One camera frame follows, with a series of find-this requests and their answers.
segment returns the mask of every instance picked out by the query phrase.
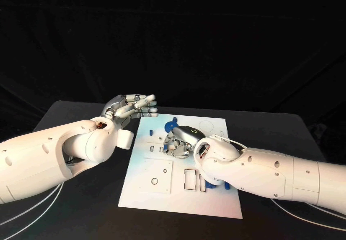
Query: white robotic arm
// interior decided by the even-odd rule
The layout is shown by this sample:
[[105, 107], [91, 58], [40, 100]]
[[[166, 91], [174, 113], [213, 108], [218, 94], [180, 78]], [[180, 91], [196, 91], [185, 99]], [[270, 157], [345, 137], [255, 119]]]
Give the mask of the white robotic arm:
[[[177, 149], [183, 146], [193, 153], [196, 168], [210, 184], [228, 182], [261, 197], [304, 202], [346, 215], [346, 166], [247, 148], [216, 135], [202, 138], [203, 134], [189, 128], [180, 126], [172, 131]], [[180, 157], [179, 152], [166, 154], [189, 157], [186, 152]]]
[[19, 136], [0, 144], [0, 204], [29, 198], [131, 148], [131, 119], [157, 117], [151, 95], [120, 95], [101, 117]]

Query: blue object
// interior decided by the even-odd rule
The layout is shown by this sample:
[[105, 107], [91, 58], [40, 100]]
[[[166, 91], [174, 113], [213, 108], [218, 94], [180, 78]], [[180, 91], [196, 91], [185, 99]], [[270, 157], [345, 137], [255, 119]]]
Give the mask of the blue object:
[[216, 188], [216, 186], [213, 184], [210, 184], [208, 181], [205, 181], [205, 187], [208, 189], [215, 189]]
[[177, 118], [174, 117], [174, 118], [173, 118], [173, 121], [169, 121], [169, 122], [166, 123], [166, 125], [164, 125], [164, 131], [166, 131], [167, 134], [170, 133], [170, 131], [173, 130], [173, 128], [179, 127], [177, 121], [179, 121], [179, 120], [177, 120]]
[[231, 189], [231, 184], [228, 182], [225, 182], [225, 189], [229, 190]]

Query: black table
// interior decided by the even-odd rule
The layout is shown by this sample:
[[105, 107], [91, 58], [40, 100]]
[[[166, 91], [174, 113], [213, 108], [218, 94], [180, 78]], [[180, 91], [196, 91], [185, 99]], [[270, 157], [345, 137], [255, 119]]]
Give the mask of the black table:
[[[58, 101], [35, 131], [99, 116], [102, 104]], [[324, 162], [307, 127], [297, 115], [159, 107], [161, 114], [226, 119], [228, 135], [251, 148], [267, 149]], [[137, 133], [140, 120], [127, 130]], [[244, 220], [118, 207], [131, 150], [117, 148], [110, 160], [69, 180], [61, 196], [33, 226], [13, 239], [346, 239], [346, 232], [291, 217], [270, 199], [239, 191]], [[50, 193], [0, 205], [0, 223], [29, 209]], [[53, 198], [0, 227], [0, 239], [14, 234], [46, 210]], [[346, 228], [336, 217], [304, 203], [278, 201], [300, 217]]]

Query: black fabric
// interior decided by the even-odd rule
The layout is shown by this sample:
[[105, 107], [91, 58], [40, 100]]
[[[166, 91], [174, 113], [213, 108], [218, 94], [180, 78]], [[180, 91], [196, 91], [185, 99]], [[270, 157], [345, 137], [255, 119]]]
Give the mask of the black fabric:
[[[59, 101], [35, 130], [91, 119], [101, 114], [102, 109], [102, 104]], [[297, 115], [169, 107], [160, 107], [159, 112], [225, 118], [229, 137], [248, 147], [324, 161]], [[133, 120], [127, 127], [134, 134], [138, 125], [140, 121]], [[117, 149], [105, 163], [66, 182], [52, 209], [14, 239], [345, 239], [345, 232], [300, 221], [283, 212], [270, 199], [241, 191], [244, 220], [118, 207], [130, 158], [131, 151]], [[48, 194], [45, 192], [19, 202], [0, 205], [0, 222], [22, 213]], [[1, 227], [1, 238], [35, 220], [49, 202]], [[304, 203], [280, 201], [280, 204], [303, 218], [346, 228], [345, 221]]]
[[[293, 113], [314, 123], [346, 100], [342, 71], [322, 78], [336, 64], [345, 69], [342, 10], [1, 1], [1, 125], [33, 127], [55, 101], [107, 103], [120, 94], [156, 94], [166, 107]], [[333, 88], [337, 97], [324, 97]]]

